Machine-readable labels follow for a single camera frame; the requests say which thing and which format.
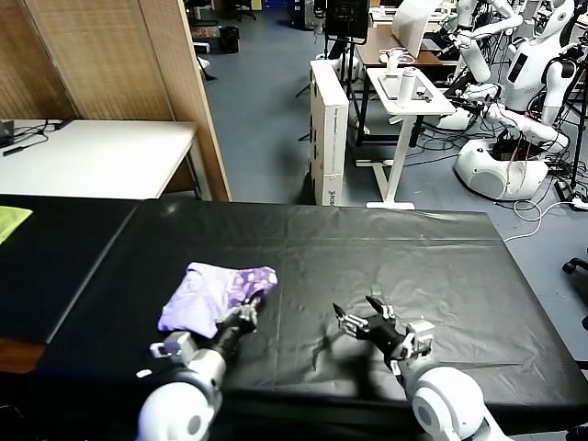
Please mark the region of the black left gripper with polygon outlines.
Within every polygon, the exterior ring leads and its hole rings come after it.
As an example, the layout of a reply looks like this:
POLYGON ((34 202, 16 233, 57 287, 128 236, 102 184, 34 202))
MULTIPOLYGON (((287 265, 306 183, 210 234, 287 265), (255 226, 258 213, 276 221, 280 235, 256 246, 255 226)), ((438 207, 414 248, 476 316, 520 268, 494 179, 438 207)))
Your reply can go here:
POLYGON ((228 318, 220 323, 213 337, 213 349, 225 360, 231 360, 235 355, 240 339, 254 331, 254 322, 263 306, 262 296, 252 296, 245 306, 234 307, 228 318))

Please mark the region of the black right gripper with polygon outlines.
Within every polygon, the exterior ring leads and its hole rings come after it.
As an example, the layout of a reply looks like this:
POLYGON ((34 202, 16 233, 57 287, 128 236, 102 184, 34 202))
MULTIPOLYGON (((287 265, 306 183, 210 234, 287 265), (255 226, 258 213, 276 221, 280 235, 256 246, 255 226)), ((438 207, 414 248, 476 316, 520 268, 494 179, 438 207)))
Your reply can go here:
POLYGON ((366 295, 365 299, 374 311, 367 320, 345 312, 336 303, 333 304, 339 329, 353 338, 365 338, 367 331, 367 339, 385 358, 396 358, 401 353, 399 346, 403 343, 405 335, 396 330, 396 315, 393 307, 384 303, 379 297, 366 295))

